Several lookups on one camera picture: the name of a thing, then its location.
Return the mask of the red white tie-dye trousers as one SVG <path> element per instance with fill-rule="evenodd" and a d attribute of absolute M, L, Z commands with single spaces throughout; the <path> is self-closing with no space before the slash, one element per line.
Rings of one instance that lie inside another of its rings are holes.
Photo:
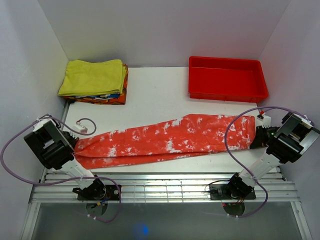
<path fill-rule="evenodd" d="M 86 169 L 132 166 L 247 150 L 256 119 L 245 115 L 188 114 L 156 124 L 80 139 L 76 160 Z"/>

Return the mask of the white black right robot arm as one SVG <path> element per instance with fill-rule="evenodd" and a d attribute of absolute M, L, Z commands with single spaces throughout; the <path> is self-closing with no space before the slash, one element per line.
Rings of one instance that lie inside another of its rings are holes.
<path fill-rule="evenodd" d="M 225 187 L 232 199 L 245 199 L 270 170 L 295 163 L 320 137 L 320 131 L 301 116 L 287 113 L 279 127 L 256 127 L 250 149 L 266 148 L 262 157 L 250 167 L 235 173 Z"/>

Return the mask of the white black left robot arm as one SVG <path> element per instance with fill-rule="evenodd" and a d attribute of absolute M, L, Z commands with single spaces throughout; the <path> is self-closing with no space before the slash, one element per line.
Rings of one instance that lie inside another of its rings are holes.
<path fill-rule="evenodd" d="M 89 201 L 106 199 L 107 189 L 103 182 L 76 160 L 74 147 L 78 138 L 60 128 L 53 119 L 42 119 L 23 139 L 46 169 L 73 178 L 77 183 L 72 190 L 74 193 Z"/>

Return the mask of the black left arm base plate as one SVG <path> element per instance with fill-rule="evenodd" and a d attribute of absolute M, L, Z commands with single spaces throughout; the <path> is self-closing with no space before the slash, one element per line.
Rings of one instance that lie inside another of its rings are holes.
<path fill-rule="evenodd" d="M 105 191 L 103 191 L 102 193 L 105 193 L 105 195 L 103 197 L 100 198 L 94 198 L 94 197 L 89 197 L 89 198 L 85 198 L 83 196 L 81 196 L 80 194 L 77 195 L 76 199 L 78 201 L 102 201 L 102 200 L 107 200 L 107 201 L 119 201 L 120 200 L 120 193 L 122 191 L 122 185 L 119 184 L 118 188 L 115 185 L 111 185 L 111 184 L 106 184 L 105 185 Z"/>

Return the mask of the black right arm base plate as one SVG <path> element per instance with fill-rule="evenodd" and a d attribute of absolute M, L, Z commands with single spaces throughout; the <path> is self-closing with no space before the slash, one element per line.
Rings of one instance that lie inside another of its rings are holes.
<path fill-rule="evenodd" d="M 232 190 L 227 183 L 211 183 L 205 186 L 206 193 L 209 193 L 211 200 L 255 200 L 256 193 L 252 189 L 248 194 L 239 190 Z"/>

